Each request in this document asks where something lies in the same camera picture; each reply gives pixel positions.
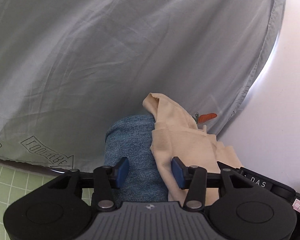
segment white surface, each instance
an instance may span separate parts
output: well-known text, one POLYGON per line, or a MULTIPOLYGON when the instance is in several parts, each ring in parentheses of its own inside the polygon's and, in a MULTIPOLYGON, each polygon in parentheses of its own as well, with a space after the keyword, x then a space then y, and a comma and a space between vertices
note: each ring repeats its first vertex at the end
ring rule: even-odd
POLYGON ((286 0, 269 66, 219 140, 243 165, 300 192, 300 0, 286 0))

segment blue denim fabric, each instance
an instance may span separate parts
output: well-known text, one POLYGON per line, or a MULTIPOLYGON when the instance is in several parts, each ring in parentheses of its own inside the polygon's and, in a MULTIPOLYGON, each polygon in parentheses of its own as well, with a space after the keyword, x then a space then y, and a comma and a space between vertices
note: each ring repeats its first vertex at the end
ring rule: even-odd
POLYGON ((154 122, 153 116, 134 115, 114 123, 106 133, 105 165, 114 166, 124 156, 130 165, 123 187, 113 190, 117 204, 168 201, 168 189, 150 150, 154 122))

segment gray ridged plate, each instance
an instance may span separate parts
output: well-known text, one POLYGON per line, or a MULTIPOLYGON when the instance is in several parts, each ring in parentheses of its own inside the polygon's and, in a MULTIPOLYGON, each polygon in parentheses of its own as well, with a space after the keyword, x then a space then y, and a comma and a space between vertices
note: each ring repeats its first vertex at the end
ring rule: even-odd
POLYGON ((76 240, 226 240, 205 217, 183 210, 178 202, 124 202, 113 212, 97 216, 76 240))

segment orange carrot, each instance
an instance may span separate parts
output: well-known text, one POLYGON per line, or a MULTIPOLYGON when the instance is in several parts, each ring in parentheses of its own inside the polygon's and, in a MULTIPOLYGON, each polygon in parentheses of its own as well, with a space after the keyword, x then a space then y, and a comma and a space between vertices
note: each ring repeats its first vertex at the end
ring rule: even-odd
POLYGON ((207 122, 213 118, 216 118, 217 115, 214 114, 214 113, 211 113, 211 114, 202 114, 199 116, 198 118, 198 124, 201 124, 201 123, 204 123, 204 122, 207 122))

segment blue gripper pad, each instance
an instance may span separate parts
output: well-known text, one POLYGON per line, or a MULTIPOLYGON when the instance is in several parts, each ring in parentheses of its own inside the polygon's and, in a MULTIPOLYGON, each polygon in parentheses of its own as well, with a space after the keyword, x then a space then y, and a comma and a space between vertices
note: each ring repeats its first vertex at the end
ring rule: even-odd
POLYGON ((122 188, 124 181, 126 180, 126 177, 128 175, 128 172, 129 172, 129 160, 127 157, 125 157, 125 160, 118 168, 118 176, 115 181, 117 188, 122 188))
POLYGON ((186 185, 186 181, 183 177, 183 170, 175 159, 172 159, 171 161, 171 170, 172 170, 173 177, 176 180, 179 188, 184 188, 186 185))

